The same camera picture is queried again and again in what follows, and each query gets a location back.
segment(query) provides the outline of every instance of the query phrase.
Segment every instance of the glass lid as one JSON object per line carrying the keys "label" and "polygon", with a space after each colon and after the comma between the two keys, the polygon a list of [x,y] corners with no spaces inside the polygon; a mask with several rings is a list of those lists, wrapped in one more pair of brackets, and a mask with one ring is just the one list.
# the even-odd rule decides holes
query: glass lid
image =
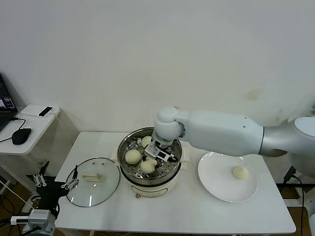
{"label": "glass lid", "polygon": [[107,158],[92,158],[78,166],[79,184],[67,195],[68,200],[79,207],[93,207],[115,192],[120,172],[115,163]]}

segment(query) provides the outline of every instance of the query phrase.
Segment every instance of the white wall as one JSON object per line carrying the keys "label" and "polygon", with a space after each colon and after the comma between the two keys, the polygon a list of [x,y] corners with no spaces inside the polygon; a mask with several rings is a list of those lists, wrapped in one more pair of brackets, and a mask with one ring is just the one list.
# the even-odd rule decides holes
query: white wall
{"label": "white wall", "polygon": [[275,125],[315,102],[314,22],[313,0],[1,0],[0,71],[80,131],[169,105]]}

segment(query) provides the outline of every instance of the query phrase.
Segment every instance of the floor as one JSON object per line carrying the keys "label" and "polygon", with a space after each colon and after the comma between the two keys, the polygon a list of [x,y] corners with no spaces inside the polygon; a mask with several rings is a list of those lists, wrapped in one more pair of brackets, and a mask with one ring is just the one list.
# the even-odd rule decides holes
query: floor
{"label": "floor", "polygon": [[[29,196],[31,195],[30,192],[24,188],[22,185],[20,184],[16,184],[14,186],[11,186],[11,189],[16,192],[19,196],[21,196],[24,200],[28,199]],[[23,206],[23,202],[16,197],[13,193],[6,191],[4,194],[5,197],[7,197],[14,205],[14,212],[17,214],[18,212],[20,212],[21,207]],[[283,198],[286,199],[296,199],[298,198],[298,195],[295,191],[294,188],[292,189],[288,189],[285,188],[282,191],[282,196]],[[4,206],[11,212],[13,212],[13,207],[10,205],[9,201],[7,199],[5,199],[4,197],[2,197],[2,201]],[[296,225],[296,232],[293,234],[290,234],[291,236],[299,236],[301,235],[301,208],[299,207],[289,207],[289,212],[292,216],[292,219]],[[3,205],[0,204],[0,219],[4,219],[4,218],[10,218],[12,214],[8,213],[4,208]],[[0,236],[18,236],[19,231],[17,226],[7,226],[3,225],[0,227]],[[82,231],[84,236],[88,236],[89,235],[89,231]],[[124,236],[124,234],[126,234],[126,232],[124,233],[119,233],[119,232],[95,232],[95,236]],[[64,236],[64,234],[62,232],[60,232],[59,230],[55,231],[55,236]],[[168,236],[168,234],[140,234],[140,233],[131,233],[128,234],[128,236]],[[303,236],[312,236],[311,235],[311,231],[310,231],[310,226],[309,226],[309,221],[308,221],[308,216],[307,216],[307,212],[306,210],[304,210],[304,216],[303,216]]]}

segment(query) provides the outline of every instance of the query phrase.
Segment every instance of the steamed bun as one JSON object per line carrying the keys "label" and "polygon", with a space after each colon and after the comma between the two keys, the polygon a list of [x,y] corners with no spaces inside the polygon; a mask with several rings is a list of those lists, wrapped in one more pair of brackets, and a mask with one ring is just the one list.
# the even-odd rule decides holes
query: steamed bun
{"label": "steamed bun", "polygon": [[128,164],[137,164],[141,160],[141,153],[138,150],[130,150],[126,153],[125,160]]}
{"label": "steamed bun", "polygon": [[151,142],[151,136],[146,136],[141,141],[141,146],[145,148]]}
{"label": "steamed bun", "polygon": [[232,174],[234,177],[240,179],[240,180],[246,180],[248,179],[250,173],[248,169],[245,166],[235,166],[232,169]]}
{"label": "steamed bun", "polygon": [[156,170],[157,161],[151,158],[147,158],[145,161],[141,162],[140,168],[143,173],[152,174]]}

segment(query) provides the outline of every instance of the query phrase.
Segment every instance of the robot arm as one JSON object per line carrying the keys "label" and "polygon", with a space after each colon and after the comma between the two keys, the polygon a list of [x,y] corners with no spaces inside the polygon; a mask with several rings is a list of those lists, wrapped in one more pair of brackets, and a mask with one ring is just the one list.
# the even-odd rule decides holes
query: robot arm
{"label": "robot arm", "polygon": [[245,116],[167,107],[155,119],[152,141],[145,152],[154,158],[160,157],[158,152],[170,146],[174,139],[231,156],[282,156],[287,152],[309,155],[315,152],[315,118],[298,118],[285,125],[263,127]]}

